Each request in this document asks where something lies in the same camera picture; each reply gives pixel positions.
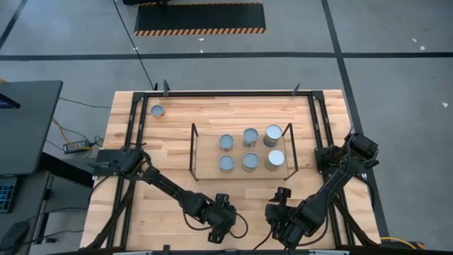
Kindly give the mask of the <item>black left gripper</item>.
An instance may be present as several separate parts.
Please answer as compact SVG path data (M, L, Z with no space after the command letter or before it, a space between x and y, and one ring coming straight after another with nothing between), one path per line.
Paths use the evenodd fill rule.
M221 244L227 232L236 223L236 208L230 205L228 194L218 193L215 196L215 203L208 206L206 222L219 228L213 229L208 234L208 242Z

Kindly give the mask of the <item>pink fruit label can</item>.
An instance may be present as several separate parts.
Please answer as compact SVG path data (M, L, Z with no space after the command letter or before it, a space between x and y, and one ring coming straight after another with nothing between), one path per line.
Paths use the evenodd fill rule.
M234 170L235 161L231 156L225 155L219 160L219 169L223 173L231 173Z

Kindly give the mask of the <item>carrots label can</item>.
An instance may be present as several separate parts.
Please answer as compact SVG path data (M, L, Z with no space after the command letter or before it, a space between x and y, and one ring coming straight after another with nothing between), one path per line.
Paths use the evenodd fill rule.
M272 150L268 153L265 167L268 171L277 171L285 162L285 155L280 150Z

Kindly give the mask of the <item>salmon label can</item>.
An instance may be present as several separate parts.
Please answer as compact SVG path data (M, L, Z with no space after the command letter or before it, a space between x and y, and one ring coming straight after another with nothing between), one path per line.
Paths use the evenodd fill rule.
M256 167L259 165L259 157L255 153L247 153L243 156L242 168L246 172L255 171Z

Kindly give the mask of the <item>sliced peaches label can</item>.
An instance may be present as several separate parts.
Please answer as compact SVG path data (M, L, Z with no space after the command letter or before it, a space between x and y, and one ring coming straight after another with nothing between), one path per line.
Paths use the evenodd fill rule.
M223 152L230 152L234 146L234 138L231 135L222 135L219 138L219 147Z

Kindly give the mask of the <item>peas label can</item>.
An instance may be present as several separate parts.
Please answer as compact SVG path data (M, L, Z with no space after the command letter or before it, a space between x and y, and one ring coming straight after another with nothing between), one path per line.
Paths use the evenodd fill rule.
M263 143L267 147L275 147L282 137L282 129L278 125L269 125L263 137Z

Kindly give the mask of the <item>green box with brown base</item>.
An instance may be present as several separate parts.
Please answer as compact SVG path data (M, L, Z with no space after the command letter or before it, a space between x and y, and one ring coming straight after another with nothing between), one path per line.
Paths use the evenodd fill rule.
M255 147L258 139L258 131L254 128L247 128L243 132L243 145L244 147Z

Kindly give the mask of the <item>black power adapter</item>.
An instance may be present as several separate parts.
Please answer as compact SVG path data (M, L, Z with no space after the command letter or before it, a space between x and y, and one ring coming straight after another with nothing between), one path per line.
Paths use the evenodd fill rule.
M63 145L63 151L65 154L73 154L77 152L84 152L91 149L91 143L88 140L82 140L78 142L70 142Z

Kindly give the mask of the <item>black hazard striped floor mat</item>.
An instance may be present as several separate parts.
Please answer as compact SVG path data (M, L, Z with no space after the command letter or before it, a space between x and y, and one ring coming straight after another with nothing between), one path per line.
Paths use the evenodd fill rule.
M261 34L266 31L262 3L195 3L139 5L134 35Z

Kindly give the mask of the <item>dark grey desk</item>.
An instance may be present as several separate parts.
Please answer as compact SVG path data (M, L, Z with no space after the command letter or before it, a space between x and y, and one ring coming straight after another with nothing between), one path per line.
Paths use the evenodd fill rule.
M38 169L62 87L61 80L0 83L0 95L21 105L0 108L0 176Z

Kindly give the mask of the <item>blue lit keyboard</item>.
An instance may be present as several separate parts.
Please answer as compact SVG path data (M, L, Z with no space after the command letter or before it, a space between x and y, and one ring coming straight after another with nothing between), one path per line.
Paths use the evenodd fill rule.
M0 177L0 213L10 213L13 210L17 185L16 176Z

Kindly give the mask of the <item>laptop screen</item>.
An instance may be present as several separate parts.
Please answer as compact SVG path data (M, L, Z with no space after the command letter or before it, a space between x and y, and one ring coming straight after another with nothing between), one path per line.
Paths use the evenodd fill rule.
M20 107L20 103L0 93L0 108L19 109Z

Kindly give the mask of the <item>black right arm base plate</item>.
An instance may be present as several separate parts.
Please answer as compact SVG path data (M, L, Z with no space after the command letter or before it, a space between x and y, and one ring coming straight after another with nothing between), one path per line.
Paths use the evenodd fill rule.
M317 168L320 174L333 174L342 164L351 159L351 166L357 166L356 174L363 174L368 169L378 165L377 155L379 150L371 148L366 151L351 147L350 151L345 147L329 147L315 150Z

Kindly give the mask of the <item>black aluminium rig frame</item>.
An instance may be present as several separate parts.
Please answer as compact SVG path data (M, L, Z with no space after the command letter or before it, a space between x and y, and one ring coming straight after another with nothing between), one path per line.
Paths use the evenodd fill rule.
M160 250L169 245L174 251L243 250L252 248L283 251L283 245L269 237L265 205L277 188L292 191L290 205L317 192L323 183L316 170L314 128L305 91L173 91L168 96L153 92L150 104L162 103L162 118L151 116L148 108L132 110L130 91L114 95L105 132L104 147L123 146L127 127L142 128L145 151L152 164L179 186L214 197L229 195L241 218L221 244L208 242L206 231L193 219L182 216L177 202L145 183L134 192L127 248ZM282 179L193 179L189 172L190 131L200 135L217 132L242 133L245 128L264 130L270 124L292 125L298 172Z

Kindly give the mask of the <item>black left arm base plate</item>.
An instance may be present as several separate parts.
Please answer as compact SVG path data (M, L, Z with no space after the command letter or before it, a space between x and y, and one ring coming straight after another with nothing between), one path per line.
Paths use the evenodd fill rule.
M96 176L130 175L143 158L142 153L135 148L104 149L98 152L90 166Z

